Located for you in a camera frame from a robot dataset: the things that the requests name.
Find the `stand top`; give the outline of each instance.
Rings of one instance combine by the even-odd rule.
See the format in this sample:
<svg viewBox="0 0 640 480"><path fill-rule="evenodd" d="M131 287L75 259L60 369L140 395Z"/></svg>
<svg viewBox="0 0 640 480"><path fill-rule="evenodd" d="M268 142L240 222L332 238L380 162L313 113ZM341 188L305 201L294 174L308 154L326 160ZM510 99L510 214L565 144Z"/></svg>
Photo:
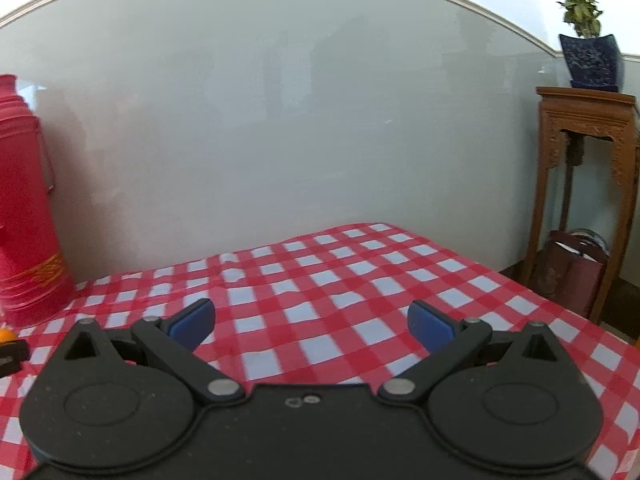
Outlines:
<svg viewBox="0 0 640 480"><path fill-rule="evenodd" d="M636 104L636 97L633 95L605 92L602 90L585 90L582 88L568 88L561 86L538 86L536 87L536 93L542 97L578 98L595 101L610 101L617 104Z"/></svg>

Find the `thermos handle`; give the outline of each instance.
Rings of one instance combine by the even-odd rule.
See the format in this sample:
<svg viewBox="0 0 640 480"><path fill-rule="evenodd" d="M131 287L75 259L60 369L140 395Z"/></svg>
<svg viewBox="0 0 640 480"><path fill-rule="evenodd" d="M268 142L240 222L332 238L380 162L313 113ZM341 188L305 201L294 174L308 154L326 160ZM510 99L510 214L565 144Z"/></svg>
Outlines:
<svg viewBox="0 0 640 480"><path fill-rule="evenodd" d="M49 151L47 150L47 143L44 141L44 136L42 135L42 128L40 127L40 120L38 120L38 129L37 129L38 140L40 141L40 145L42 146L42 153L44 154L44 159L47 163L47 169L49 170L49 177L51 180L51 184L47 189L47 194L51 194L51 192L56 189L56 173L53 171L53 165L51 163L51 159L49 157Z"/></svg>

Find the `table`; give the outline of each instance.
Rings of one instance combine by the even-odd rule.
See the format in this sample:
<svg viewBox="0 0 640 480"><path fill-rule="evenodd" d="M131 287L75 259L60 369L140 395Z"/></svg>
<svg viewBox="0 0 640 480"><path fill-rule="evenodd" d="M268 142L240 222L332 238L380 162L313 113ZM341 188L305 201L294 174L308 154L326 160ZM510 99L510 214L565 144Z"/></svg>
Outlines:
<svg viewBox="0 0 640 480"><path fill-rule="evenodd" d="M170 316L199 298L216 305L216 327L196 355L250 388L257 382L353 383L377 389L427 352L408 333L419 298L455 319L496 330L546 322L603 405L590 457L603 478L622 480L640 447L640 352L525 287L412 232L350 224L252 250L78 285L55 319L22 330L24 370L0 379L0 480L33 466L18 413L51 351L83 317L107 328Z"/></svg>
<svg viewBox="0 0 640 480"><path fill-rule="evenodd" d="M536 92L542 96L538 179L529 244L520 283L529 283L538 252L549 170L559 165L566 151L564 196L559 226L563 231L569 213L574 167L582 163L584 150L581 145L584 136L610 140L613 142L611 176L622 190L622 203L609 260L590 309L589 319L597 323L611 283L620 272L636 210L640 171L636 98L631 95L577 88L538 87Z"/></svg>

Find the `blue rubber pad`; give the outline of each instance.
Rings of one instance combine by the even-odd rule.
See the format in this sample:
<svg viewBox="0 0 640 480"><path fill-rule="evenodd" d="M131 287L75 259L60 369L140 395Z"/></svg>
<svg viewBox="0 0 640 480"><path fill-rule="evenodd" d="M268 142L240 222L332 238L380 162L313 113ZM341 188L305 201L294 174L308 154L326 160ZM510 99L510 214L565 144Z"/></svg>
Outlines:
<svg viewBox="0 0 640 480"><path fill-rule="evenodd" d="M452 327L416 303L409 306L407 325L409 333L429 353L437 352L455 337Z"/></svg>
<svg viewBox="0 0 640 480"><path fill-rule="evenodd" d="M188 316L173 323L166 334L192 352L213 332L216 312L213 303L203 302Z"/></svg>

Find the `silver screw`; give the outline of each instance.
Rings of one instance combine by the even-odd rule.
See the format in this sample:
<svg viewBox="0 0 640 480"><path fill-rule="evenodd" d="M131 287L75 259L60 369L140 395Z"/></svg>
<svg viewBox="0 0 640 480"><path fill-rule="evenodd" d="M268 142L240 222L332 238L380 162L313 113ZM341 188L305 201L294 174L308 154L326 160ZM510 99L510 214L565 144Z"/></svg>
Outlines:
<svg viewBox="0 0 640 480"><path fill-rule="evenodd" d="M289 397L289 399L285 399L284 403L290 408L299 408L302 406L302 399L300 397Z"/></svg>
<svg viewBox="0 0 640 480"><path fill-rule="evenodd" d="M304 400L307 404L317 404L322 399L320 398L320 396L309 394L302 397L302 400Z"/></svg>
<svg viewBox="0 0 640 480"><path fill-rule="evenodd" d="M209 393L219 397L233 395L239 389L240 384L233 379L215 379L207 385Z"/></svg>
<svg viewBox="0 0 640 480"><path fill-rule="evenodd" d="M409 395L415 390L415 383L409 379L389 379L383 386L391 395Z"/></svg>

